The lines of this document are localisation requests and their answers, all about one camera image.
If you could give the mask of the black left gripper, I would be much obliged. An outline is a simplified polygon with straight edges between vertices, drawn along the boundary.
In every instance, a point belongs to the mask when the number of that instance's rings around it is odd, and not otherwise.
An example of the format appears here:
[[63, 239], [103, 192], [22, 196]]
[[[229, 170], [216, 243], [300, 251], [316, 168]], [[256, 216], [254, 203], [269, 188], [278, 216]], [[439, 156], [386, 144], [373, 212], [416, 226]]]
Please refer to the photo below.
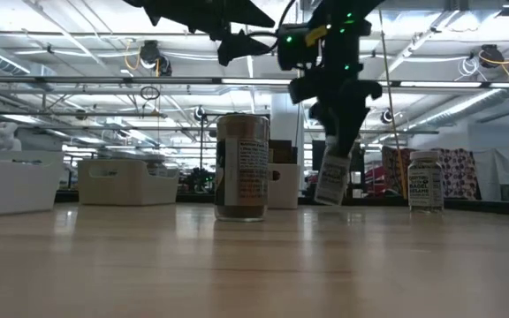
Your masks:
[[[220, 4], [210, 0], [122, 0], [126, 4], [144, 10], [151, 24], [156, 27], [161, 19], [168, 19], [186, 26], [190, 33], [227, 34], [231, 23], [271, 28], [275, 21], [251, 0], [232, 0], [232, 15]], [[260, 56], [271, 52], [276, 42], [269, 46], [255, 37], [277, 38], [275, 33], [257, 31], [246, 34], [229, 33], [217, 49], [218, 63], [227, 66], [233, 59]]]

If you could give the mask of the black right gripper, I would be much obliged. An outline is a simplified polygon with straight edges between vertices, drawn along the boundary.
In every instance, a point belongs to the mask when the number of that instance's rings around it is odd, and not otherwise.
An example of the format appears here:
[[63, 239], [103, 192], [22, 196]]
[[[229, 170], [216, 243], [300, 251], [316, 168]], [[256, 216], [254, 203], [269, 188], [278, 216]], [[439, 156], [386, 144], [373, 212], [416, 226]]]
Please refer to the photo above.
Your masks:
[[383, 86], [374, 80], [358, 79], [358, 72], [350, 68], [333, 71], [316, 66], [292, 79], [288, 93], [293, 103], [317, 99], [308, 111], [309, 117], [319, 122], [327, 137], [337, 137], [336, 154], [348, 157], [369, 113], [366, 100], [380, 98]]

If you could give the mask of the white plastic bin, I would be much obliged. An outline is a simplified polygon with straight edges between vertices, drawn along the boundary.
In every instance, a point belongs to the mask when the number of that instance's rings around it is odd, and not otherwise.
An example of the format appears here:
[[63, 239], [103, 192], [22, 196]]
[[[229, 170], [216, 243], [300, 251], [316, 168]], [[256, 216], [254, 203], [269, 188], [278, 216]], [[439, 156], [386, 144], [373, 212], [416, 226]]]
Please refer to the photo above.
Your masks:
[[268, 208], [296, 209], [300, 189], [300, 166], [292, 163], [269, 164]]
[[53, 209], [64, 154], [0, 151], [0, 215]]
[[179, 170], [151, 173], [144, 161], [84, 160], [78, 163], [79, 203], [96, 206], [172, 204], [179, 187]]

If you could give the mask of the black background monitor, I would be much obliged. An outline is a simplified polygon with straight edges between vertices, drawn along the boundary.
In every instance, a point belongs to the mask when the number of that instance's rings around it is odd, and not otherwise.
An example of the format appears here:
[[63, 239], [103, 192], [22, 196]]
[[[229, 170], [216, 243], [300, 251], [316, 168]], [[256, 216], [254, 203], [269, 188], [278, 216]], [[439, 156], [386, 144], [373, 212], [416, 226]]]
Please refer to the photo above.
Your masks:
[[[312, 146], [312, 170], [320, 170], [322, 161], [325, 154], [325, 149], [328, 146], [334, 145], [335, 140], [313, 140]], [[364, 171], [364, 154], [365, 151], [361, 148], [361, 144], [353, 145], [351, 151], [351, 165], [350, 171]]]

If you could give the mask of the white building column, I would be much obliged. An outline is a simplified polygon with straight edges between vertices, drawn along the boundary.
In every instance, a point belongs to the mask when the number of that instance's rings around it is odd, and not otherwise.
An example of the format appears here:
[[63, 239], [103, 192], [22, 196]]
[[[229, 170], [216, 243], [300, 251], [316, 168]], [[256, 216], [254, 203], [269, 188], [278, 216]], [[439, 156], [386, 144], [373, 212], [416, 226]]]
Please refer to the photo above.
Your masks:
[[289, 140], [296, 147], [297, 164], [304, 160], [304, 119], [300, 104], [292, 103], [289, 94], [271, 96], [270, 104], [270, 138], [272, 140]]

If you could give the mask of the tan lidded spice jar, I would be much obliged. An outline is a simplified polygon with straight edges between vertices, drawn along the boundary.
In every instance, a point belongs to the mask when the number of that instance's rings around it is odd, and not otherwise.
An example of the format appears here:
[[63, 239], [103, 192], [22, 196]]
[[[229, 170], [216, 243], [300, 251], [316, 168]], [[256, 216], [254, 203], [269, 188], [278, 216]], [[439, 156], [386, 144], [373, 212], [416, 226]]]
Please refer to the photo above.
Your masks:
[[217, 120], [215, 215], [226, 222], [260, 222], [267, 211], [269, 119], [232, 113]]

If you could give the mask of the patterned fabric partition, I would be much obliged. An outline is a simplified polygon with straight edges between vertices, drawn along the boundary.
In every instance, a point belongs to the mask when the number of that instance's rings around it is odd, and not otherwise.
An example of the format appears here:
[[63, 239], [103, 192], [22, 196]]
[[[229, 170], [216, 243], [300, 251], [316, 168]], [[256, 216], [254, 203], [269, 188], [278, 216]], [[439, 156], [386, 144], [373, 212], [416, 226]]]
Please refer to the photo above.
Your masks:
[[[481, 194], [471, 151], [463, 148], [432, 148], [439, 154], [438, 162], [443, 168], [444, 197], [477, 201]], [[384, 184], [387, 190], [402, 194], [399, 154], [396, 148], [382, 147]]]

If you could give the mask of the white humanoid figure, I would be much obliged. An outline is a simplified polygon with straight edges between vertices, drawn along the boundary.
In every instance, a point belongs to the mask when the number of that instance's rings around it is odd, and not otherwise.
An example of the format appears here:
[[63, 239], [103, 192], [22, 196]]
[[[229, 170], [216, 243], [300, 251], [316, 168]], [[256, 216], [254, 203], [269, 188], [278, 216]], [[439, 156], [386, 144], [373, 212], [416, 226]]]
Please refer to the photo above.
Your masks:
[[19, 126], [13, 122], [0, 122], [0, 151], [21, 151], [22, 144], [15, 137]]

